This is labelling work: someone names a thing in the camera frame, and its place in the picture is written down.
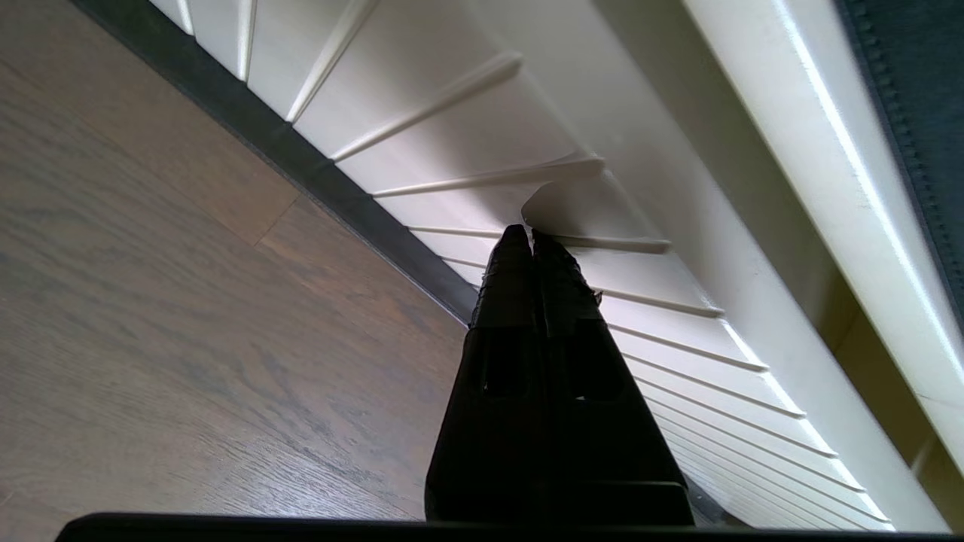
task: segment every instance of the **black edge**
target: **black edge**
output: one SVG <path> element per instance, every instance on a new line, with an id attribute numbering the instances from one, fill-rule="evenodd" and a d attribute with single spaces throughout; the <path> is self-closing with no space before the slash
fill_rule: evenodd
<path id="1" fill-rule="evenodd" d="M 464 325 L 478 293 L 148 0 L 72 0 Z"/>

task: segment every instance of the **wooden floor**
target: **wooden floor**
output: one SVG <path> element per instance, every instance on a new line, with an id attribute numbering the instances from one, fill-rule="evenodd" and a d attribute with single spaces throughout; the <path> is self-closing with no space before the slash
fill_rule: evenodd
<path id="1" fill-rule="evenodd" d="M 66 0 L 0 3 L 0 539 L 420 517 L 463 333 Z"/>

